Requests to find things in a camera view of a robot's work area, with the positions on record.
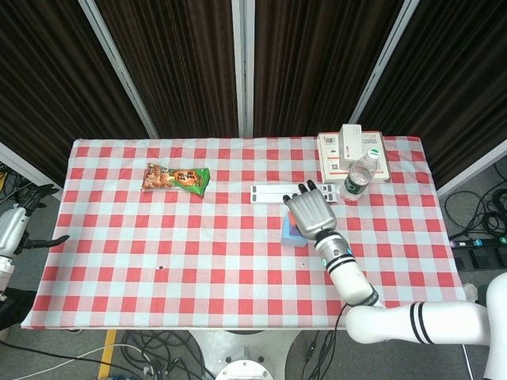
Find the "white partition frame post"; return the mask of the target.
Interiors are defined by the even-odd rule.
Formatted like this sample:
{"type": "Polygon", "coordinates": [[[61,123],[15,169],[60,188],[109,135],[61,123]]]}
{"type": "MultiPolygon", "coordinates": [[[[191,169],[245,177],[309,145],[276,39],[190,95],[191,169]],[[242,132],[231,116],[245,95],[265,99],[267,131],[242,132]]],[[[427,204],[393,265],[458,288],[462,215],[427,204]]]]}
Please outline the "white partition frame post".
{"type": "Polygon", "coordinates": [[[231,0],[238,136],[254,134],[255,0],[231,0]]]}
{"type": "Polygon", "coordinates": [[[368,105],[375,89],[381,79],[383,72],[385,71],[387,64],[390,62],[399,41],[401,40],[408,24],[410,23],[412,16],[414,15],[421,0],[403,0],[401,9],[398,12],[398,16],[387,36],[385,44],[379,57],[375,62],[372,72],[364,86],[364,89],[353,109],[352,115],[349,118],[350,124],[356,124],[359,121],[365,107],[368,105]]]}
{"type": "Polygon", "coordinates": [[[127,94],[128,99],[132,103],[139,119],[142,122],[150,139],[158,139],[159,135],[156,127],[143,103],[142,97],[139,94],[137,87],[130,75],[122,56],[116,46],[114,39],[102,17],[95,0],[78,0],[78,4],[82,8],[86,19],[98,39],[99,44],[104,50],[111,66],[122,85],[124,92],[127,94]]]}

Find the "clear plastic water bottle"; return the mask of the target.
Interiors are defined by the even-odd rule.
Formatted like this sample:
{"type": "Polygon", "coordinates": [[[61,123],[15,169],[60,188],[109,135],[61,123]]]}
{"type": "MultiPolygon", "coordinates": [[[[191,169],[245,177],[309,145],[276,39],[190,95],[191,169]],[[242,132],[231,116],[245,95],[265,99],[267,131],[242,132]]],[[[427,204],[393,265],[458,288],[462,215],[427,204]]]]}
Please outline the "clear plastic water bottle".
{"type": "Polygon", "coordinates": [[[356,202],[364,193],[378,169],[380,151],[376,148],[368,152],[350,168],[340,189],[345,202],[356,202]]]}

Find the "white partition frame rail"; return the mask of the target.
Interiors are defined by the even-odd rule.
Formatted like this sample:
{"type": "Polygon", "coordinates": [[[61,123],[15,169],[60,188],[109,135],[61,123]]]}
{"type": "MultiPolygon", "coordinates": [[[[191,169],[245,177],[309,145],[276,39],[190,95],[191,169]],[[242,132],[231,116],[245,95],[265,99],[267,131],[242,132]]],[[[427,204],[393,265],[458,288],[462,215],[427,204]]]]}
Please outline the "white partition frame rail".
{"type": "Polygon", "coordinates": [[[57,185],[53,180],[39,171],[35,166],[31,165],[20,155],[16,154],[2,142],[0,142],[0,162],[4,163],[6,166],[19,173],[35,185],[41,186],[52,184],[58,189],[58,192],[54,194],[54,197],[58,200],[61,199],[63,191],[61,186],[57,185]]]}
{"type": "Polygon", "coordinates": [[[494,163],[501,160],[505,156],[507,156],[507,139],[498,144],[491,151],[482,156],[479,160],[469,165],[465,170],[457,174],[450,181],[440,187],[436,191],[437,197],[440,199],[445,197],[447,194],[454,192],[455,189],[461,186],[463,183],[467,182],[472,177],[475,177],[477,174],[481,173],[489,166],[492,166],[494,163]]]}

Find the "large blue foam cube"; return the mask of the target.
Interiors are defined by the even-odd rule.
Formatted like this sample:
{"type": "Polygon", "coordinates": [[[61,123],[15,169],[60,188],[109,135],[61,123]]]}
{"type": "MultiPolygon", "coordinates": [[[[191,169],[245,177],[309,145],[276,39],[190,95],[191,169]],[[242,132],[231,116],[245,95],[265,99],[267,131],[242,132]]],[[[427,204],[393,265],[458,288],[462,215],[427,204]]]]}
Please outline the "large blue foam cube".
{"type": "Polygon", "coordinates": [[[281,232],[281,236],[280,236],[280,242],[282,245],[290,245],[290,246],[293,246],[293,247],[304,247],[308,244],[308,240],[304,237],[300,237],[300,238],[297,238],[297,237],[293,237],[293,236],[290,236],[289,233],[288,233],[288,215],[285,216],[284,218],[284,223],[283,223],[283,227],[282,227],[282,232],[281,232]]]}

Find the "large white orange box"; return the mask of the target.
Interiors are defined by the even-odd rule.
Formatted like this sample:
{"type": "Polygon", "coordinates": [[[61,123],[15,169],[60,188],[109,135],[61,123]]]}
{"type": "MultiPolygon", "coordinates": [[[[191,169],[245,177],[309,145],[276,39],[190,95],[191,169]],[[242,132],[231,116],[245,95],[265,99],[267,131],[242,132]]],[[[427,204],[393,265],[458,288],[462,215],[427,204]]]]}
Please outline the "large white orange box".
{"type": "MultiPolygon", "coordinates": [[[[324,183],[340,184],[348,174],[347,170],[341,170],[339,166],[340,151],[338,146],[339,133],[326,132],[318,134],[318,156],[324,183]]],[[[378,131],[362,133],[363,151],[377,149],[380,159],[373,182],[386,182],[391,178],[391,171],[387,162],[387,152],[383,141],[383,135],[378,131]]]]}

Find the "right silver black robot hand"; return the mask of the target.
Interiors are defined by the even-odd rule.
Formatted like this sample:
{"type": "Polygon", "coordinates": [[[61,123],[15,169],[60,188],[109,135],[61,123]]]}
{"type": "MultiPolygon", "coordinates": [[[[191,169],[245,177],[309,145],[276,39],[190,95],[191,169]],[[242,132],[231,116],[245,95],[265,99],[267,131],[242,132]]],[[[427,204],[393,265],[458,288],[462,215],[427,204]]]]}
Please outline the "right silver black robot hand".
{"type": "Polygon", "coordinates": [[[307,240],[320,241],[336,234],[336,215],[314,181],[300,183],[298,189],[299,193],[284,195],[283,201],[301,235],[307,240]]]}

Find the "dark brown curtain panel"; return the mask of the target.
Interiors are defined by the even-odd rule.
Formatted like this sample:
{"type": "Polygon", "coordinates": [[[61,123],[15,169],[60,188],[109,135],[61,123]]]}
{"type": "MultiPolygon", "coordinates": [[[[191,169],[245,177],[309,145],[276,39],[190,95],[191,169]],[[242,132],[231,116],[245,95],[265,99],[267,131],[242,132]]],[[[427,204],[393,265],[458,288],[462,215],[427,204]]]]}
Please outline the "dark brown curtain panel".
{"type": "Polygon", "coordinates": [[[507,139],[507,0],[420,0],[360,115],[415,136],[437,188],[507,139]]]}
{"type": "Polygon", "coordinates": [[[63,184],[75,140],[147,136],[78,0],[0,0],[0,143],[63,184]]]}
{"type": "Polygon", "coordinates": [[[235,138],[231,0],[95,0],[162,139],[235,138]]]}
{"type": "Polygon", "coordinates": [[[404,0],[256,0],[253,135],[349,121],[404,0]]]}

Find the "long flat white device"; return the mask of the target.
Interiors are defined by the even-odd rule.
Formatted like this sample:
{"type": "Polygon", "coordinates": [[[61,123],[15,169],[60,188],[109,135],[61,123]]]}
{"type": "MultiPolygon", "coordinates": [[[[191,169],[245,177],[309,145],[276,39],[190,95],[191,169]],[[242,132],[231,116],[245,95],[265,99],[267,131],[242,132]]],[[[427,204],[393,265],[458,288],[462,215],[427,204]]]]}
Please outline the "long flat white device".
{"type": "MultiPolygon", "coordinates": [[[[316,184],[328,203],[337,202],[337,189],[334,184],[316,184]]],[[[297,184],[254,184],[250,186],[250,202],[264,204],[283,204],[283,196],[299,193],[297,184]]]]}

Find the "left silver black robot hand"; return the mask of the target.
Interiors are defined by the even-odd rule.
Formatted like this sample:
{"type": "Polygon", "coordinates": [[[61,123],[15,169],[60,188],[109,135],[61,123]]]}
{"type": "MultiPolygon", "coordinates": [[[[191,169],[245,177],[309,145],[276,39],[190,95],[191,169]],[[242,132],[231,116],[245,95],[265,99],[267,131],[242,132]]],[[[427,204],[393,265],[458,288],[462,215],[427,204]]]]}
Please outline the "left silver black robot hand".
{"type": "Polygon", "coordinates": [[[31,240],[26,230],[33,212],[41,208],[41,200],[58,191],[52,184],[35,186],[28,191],[27,196],[20,203],[2,214],[0,217],[0,257],[12,259],[24,249],[52,248],[63,244],[70,237],[63,235],[50,241],[31,240]]]}

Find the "green orange snack bag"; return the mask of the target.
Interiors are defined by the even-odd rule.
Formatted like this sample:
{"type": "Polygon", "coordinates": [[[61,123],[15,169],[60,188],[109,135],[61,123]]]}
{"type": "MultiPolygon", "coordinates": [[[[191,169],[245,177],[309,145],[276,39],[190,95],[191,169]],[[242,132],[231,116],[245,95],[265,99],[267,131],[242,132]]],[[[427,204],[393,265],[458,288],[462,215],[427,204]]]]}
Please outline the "green orange snack bag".
{"type": "Polygon", "coordinates": [[[209,180],[208,168],[171,169],[149,163],[143,175],[141,190],[183,190],[203,196],[209,180]]]}

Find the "small white carton box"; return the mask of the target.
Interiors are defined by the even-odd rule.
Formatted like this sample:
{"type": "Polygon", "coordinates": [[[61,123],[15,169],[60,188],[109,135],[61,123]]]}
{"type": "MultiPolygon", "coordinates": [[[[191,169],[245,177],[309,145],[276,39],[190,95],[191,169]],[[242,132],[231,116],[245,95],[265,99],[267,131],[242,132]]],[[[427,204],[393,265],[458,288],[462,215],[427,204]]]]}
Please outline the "small white carton box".
{"type": "Polygon", "coordinates": [[[349,167],[363,157],[362,128],[360,124],[343,124],[338,136],[340,169],[349,167]]]}

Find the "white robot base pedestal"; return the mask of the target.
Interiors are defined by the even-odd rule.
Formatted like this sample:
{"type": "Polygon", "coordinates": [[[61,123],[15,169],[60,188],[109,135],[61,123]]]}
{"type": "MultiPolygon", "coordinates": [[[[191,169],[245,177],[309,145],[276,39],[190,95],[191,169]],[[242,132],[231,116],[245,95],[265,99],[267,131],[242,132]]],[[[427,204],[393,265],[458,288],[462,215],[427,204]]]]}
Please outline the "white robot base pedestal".
{"type": "Polygon", "coordinates": [[[213,380],[285,380],[285,364],[298,330],[191,332],[213,380]]]}

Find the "red white checkered tablecloth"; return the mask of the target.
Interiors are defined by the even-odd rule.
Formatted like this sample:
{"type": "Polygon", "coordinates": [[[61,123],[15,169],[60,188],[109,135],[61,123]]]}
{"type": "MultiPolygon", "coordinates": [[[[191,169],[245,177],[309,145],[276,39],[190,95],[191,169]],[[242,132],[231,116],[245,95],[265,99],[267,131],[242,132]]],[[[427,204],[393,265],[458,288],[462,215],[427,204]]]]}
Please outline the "red white checkered tablecloth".
{"type": "MultiPolygon", "coordinates": [[[[389,307],[463,286],[421,141],[385,140],[392,178],[336,203],[337,228],[389,307]]],[[[85,140],[72,146],[55,236],[25,329],[327,329],[341,301],[312,245],[282,245],[283,204],[254,184],[320,181],[314,137],[85,140]],[[149,163],[208,168],[203,196],[142,191],[149,163]]]]}

